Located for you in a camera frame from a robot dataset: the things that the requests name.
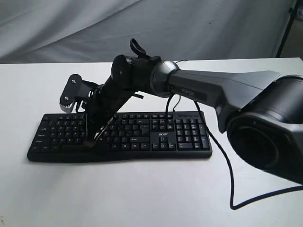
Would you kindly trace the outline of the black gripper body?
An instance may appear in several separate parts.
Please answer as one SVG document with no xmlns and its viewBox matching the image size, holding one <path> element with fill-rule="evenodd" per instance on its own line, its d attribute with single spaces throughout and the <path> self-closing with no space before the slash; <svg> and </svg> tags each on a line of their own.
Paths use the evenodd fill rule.
<svg viewBox="0 0 303 227">
<path fill-rule="evenodd" d="M 82 108 L 88 130 L 99 130 L 137 91 L 133 79 L 108 78 L 104 84 L 83 81 L 89 88 Z"/>
</svg>

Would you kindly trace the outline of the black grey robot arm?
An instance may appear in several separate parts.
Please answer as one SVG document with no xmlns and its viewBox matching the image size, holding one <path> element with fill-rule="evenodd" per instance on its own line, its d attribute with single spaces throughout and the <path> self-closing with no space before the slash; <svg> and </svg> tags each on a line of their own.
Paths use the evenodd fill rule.
<svg viewBox="0 0 303 227">
<path fill-rule="evenodd" d="M 218 128 L 249 165 L 303 182 L 303 78 L 275 71 L 181 70 L 160 57 L 116 56 L 111 75 L 92 89 L 85 109 L 88 140 L 135 92 L 184 96 L 215 109 Z"/>
</svg>

